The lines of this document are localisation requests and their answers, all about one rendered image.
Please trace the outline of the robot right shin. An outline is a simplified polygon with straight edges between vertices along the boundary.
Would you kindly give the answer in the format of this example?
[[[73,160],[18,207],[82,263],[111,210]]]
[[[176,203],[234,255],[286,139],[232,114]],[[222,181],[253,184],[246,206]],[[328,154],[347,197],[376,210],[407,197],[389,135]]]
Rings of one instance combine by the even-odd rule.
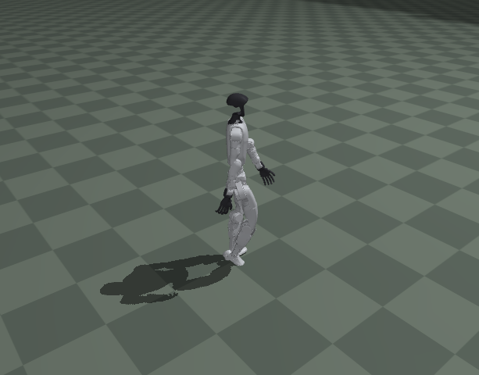
[[[234,246],[232,256],[237,258],[238,253],[240,253],[240,251],[248,244],[255,231],[256,229],[252,231],[252,228],[248,224],[245,224],[241,227],[235,240],[236,245]]]

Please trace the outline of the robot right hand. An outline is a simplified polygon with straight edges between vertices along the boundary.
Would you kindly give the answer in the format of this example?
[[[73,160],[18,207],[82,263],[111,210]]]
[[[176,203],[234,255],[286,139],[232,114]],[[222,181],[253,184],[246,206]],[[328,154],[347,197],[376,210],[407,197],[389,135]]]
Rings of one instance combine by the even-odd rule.
[[[232,196],[227,195],[227,188],[225,188],[223,196],[224,196],[224,198],[220,203],[220,207],[218,208],[218,210],[216,210],[216,212],[221,214],[221,215],[227,214],[228,211],[229,211],[229,208],[230,208],[230,210],[232,210],[231,198],[232,198],[233,195]]]

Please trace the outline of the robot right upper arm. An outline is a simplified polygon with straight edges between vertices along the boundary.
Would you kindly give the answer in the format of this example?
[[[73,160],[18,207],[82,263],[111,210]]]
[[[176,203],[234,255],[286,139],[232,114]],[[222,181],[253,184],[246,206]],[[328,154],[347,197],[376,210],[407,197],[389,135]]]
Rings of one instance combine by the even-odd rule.
[[[235,161],[241,164],[241,161],[238,159],[238,155],[240,154],[241,141],[242,141],[241,129],[232,128],[232,131],[230,132],[230,143],[231,143],[230,144],[230,166]]]

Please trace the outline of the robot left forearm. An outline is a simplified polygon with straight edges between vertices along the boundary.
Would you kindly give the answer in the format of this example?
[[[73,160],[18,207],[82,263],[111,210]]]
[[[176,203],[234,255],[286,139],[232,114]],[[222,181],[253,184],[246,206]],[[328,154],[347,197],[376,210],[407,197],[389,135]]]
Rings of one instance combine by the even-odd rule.
[[[263,167],[258,157],[258,154],[256,152],[255,145],[253,149],[250,149],[250,150],[247,149],[247,153],[250,156],[250,159],[252,159],[252,163],[256,166],[257,169],[260,169]]]

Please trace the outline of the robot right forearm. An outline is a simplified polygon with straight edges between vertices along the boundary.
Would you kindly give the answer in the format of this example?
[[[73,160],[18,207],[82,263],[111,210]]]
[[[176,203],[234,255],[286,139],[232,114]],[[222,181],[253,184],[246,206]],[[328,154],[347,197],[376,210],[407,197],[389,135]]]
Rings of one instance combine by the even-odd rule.
[[[226,187],[227,188],[227,195],[232,196],[234,193],[234,188],[236,187],[236,180],[238,176],[238,171],[241,168],[240,162],[233,162],[230,169],[228,170],[228,178],[226,182]],[[225,190],[225,189],[224,189]]]

